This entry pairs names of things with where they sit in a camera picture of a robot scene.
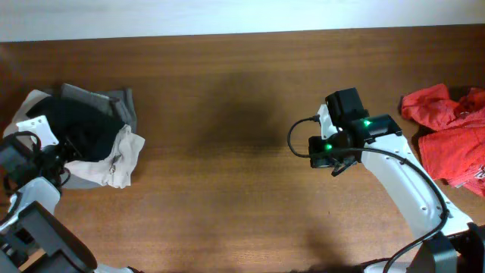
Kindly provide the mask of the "black t-shirt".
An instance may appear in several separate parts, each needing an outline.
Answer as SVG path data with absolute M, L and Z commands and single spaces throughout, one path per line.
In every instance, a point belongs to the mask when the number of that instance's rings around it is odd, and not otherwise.
M 111 154 L 118 132 L 125 123 L 73 99 L 48 96 L 27 111 L 27 117 L 46 116 L 52 133 L 61 142 L 70 141 L 79 161 L 98 162 Z

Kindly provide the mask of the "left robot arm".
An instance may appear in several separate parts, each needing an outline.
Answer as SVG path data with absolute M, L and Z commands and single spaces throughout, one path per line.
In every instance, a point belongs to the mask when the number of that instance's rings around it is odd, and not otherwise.
M 97 263 L 89 248 L 55 216 L 62 188 L 70 179 L 63 149 L 41 146 L 31 132 L 17 132 L 1 141 L 3 187 L 10 206 L 1 220 L 3 272 L 110 272 Z

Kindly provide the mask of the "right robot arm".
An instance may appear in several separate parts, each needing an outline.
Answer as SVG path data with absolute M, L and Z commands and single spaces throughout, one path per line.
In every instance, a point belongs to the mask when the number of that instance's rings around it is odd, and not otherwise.
M 383 185 L 414 236 L 391 257 L 356 265 L 354 272 L 484 273 L 484 228 L 432 181 L 389 115 L 371 117 L 351 88 L 327 96 L 315 120 L 321 134 L 308 140 L 311 167 L 331 168 L 336 177 L 362 164 Z

